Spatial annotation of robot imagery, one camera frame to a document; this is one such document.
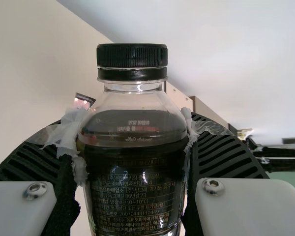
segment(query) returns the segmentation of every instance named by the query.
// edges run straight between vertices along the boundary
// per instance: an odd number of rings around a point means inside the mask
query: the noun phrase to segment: beige wall
[[[225,128],[228,128],[228,123],[223,120],[217,113],[215,113],[210,107],[208,107],[205,103],[203,103],[200,99],[195,96],[190,97],[193,100],[194,112],[198,113],[202,116],[205,116]]]
[[[0,162],[58,120],[75,93],[97,98],[96,47],[110,42],[56,0],[0,0]],[[82,212],[72,236],[90,230]]]
[[[191,98],[183,94],[168,81],[165,82],[165,92],[173,103],[179,108],[187,107],[193,111],[193,101]]]

